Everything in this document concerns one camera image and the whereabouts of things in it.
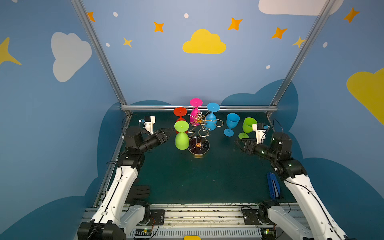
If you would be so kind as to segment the green wine glass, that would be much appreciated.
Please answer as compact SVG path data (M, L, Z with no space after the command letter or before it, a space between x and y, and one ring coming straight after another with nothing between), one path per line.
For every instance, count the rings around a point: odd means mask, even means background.
M253 132L253 125L257 124L257 120L251 117L247 117L244 119L243 122L243 132L239 133L238 137L239 139L248 139L249 138L249 133Z
M186 133L189 129L189 123L186 121L178 121L174 125L178 132L175 138L175 146L179 150L186 150L189 147L189 136Z

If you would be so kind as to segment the red wine glass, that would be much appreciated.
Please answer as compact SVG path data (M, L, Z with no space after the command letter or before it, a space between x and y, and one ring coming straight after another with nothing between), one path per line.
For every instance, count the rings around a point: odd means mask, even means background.
M185 119L184 119L184 116L187 114L187 109L184 108L184 107L177 107L173 110L173 113L175 116L178 117L177 121L176 122L179 122L179 121L184 121L186 123L188 123Z

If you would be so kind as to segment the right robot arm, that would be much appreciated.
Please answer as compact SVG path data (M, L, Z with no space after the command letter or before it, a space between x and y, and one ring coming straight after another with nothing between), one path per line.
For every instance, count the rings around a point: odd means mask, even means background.
M299 223L276 201L261 203L258 209L259 222L276 224L293 240L348 239L316 193L301 162L292 158L292 139L289 135L273 133L268 146L255 139L239 139L236 144L243 153L257 155L271 163L275 173L296 199L309 226Z

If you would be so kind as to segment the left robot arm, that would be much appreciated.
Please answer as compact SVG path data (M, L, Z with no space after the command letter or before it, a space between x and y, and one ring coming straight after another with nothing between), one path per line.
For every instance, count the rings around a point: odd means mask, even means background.
M101 206L90 222L81 223L79 240L125 240L139 223L150 220L150 206L140 201L123 213L127 197L145 161L145 152L166 143L174 133L172 128L160 128L150 133L139 127L129 127L124 133L126 148L115 162L116 174Z

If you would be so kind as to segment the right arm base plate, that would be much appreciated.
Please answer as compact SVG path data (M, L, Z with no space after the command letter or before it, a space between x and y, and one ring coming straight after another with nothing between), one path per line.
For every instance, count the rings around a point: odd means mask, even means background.
M269 225L271 222L259 215L257 209L241 209L245 225Z

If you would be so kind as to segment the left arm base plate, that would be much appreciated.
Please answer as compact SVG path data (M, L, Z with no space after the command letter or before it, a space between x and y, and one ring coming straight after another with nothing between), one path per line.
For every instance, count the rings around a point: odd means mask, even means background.
M145 213L144 219L139 222L141 226L163 226L165 221L165 210L150 210Z

